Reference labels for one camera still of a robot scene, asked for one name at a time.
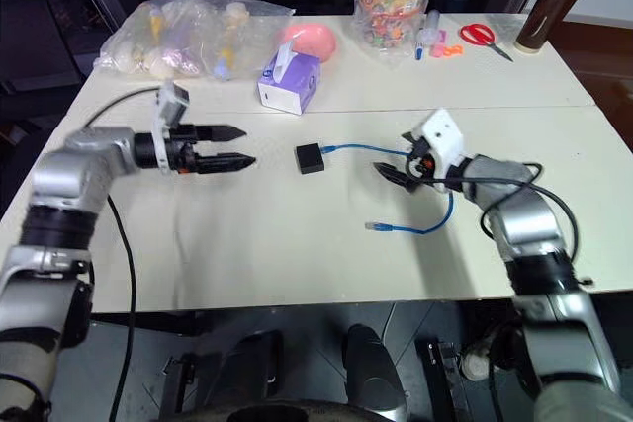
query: floor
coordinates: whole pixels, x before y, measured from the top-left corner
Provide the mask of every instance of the floor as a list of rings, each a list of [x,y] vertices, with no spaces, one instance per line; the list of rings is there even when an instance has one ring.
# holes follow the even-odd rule
[[[342,336],[354,323],[371,326],[380,335],[390,309],[391,304],[385,302],[223,310],[213,313],[213,331],[197,338],[138,330],[118,420],[158,417],[165,379],[162,368],[169,357],[192,351],[219,356],[244,336],[270,329],[279,329],[284,336],[286,371],[280,396],[346,402],[345,370],[340,359]],[[437,337],[459,347],[464,337],[461,321],[455,302],[396,305],[385,344],[407,392],[411,421],[433,420],[414,343]],[[117,385],[126,331],[118,325],[93,323],[84,344],[61,355],[52,394],[53,421],[105,420]],[[512,374],[499,374],[497,386],[507,420],[532,420],[532,402]],[[473,420],[493,420],[486,382],[467,382],[465,389]],[[193,384],[185,405],[193,407],[196,395]]]

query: tissue box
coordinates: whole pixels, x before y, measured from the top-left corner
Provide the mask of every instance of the tissue box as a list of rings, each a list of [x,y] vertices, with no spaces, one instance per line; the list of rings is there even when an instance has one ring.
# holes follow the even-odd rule
[[[292,114],[301,114],[317,90],[320,80],[320,60],[308,54],[292,53],[281,81],[273,79],[277,55],[257,82],[261,104]]]

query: robotic arm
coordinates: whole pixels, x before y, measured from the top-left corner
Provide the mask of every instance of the robotic arm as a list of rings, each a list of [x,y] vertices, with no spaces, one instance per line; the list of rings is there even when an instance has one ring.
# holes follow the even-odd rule
[[[587,419],[583,400],[591,401],[589,410],[599,420],[611,420],[607,414],[633,417],[616,396],[617,367],[590,297],[576,279],[557,219],[537,191],[542,189],[526,185],[534,179],[530,169],[483,155],[464,156],[463,136],[445,110],[403,138],[411,144],[406,171],[376,163],[385,178],[410,192],[424,184],[439,192],[462,192],[487,212],[521,318],[510,359],[527,361],[518,369],[525,373],[527,366],[529,375],[522,376],[531,384],[528,391],[541,394],[536,415],[545,419],[535,420],[561,414],[563,420],[598,420]]]
[[[168,84],[158,93],[152,133],[84,128],[35,168],[20,242],[0,274],[0,419],[47,419],[57,355],[81,343],[88,330],[93,289],[80,276],[91,269],[88,245],[113,181],[142,168],[223,173],[255,161],[239,153],[196,153],[199,141],[229,141],[245,132],[180,125],[187,102],[186,91]]]

